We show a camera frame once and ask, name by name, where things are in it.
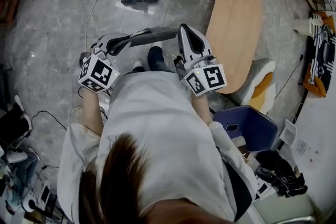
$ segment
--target brown hair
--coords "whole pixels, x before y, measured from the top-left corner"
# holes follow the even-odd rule
[[[107,156],[100,187],[96,170],[88,167],[79,185],[79,222],[145,223],[140,217],[139,188],[144,174],[144,153],[137,153],[130,134],[118,137]]]

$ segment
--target white t-shirt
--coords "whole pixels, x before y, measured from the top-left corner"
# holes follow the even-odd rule
[[[64,212],[75,223],[78,223],[78,189],[83,167],[97,156],[100,181],[109,150],[122,133],[132,134],[138,148],[146,151],[146,170],[140,188],[142,210],[160,200],[186,198],[216,216],[234,220],[225,190],[227,171],[216,148],[214,133],[228,158],[250,180],[250,188],[256,186],[252,170],[223,127],[203,122],[191,105],[188,88],[173,73],[141,72],[121,78],[113,89],[100,142],[97,135],[79,124],[72,125],[72,130],[77,140],[71,141],[68,130],[57,192]]]

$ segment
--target white bucket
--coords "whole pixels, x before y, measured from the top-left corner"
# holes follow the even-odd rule
[[[320,19],[313,19],[313,18],[296,19],[294,20],[293,29],[295,29],[297,32],[299,32],[302,35],[312,37],[314,33],[313,27],[315,25],[322,26],[323,21]]]

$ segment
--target forearm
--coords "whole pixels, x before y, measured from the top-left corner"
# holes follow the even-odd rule
[[[86,88],[83,88],[82,124],[98,135],[101,135],[104,128],[100,114],[98,95]]]
[[[206,95],[196,97],[192,93],[192,105],[196,113],[201,117],[201,119],[206,123],[206,125],[209,125],[211,122],[213,122],[213,118],[210,113]]]

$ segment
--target yellow cushion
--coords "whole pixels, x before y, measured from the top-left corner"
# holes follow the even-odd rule
[[[259,83],[259,85],[255,87],[254,92],[252,94],[252,98],[259,96],[267,88],[267,86],[269,86],[272,78],[273,78],[272,72],[266,74],[261,83]]]
[[[264,91],[257,97],[252,97],[247,104],[260,111],[260,109],[263,107],[263,104],[265,103],[265,95],[266,89],[264,89]]]

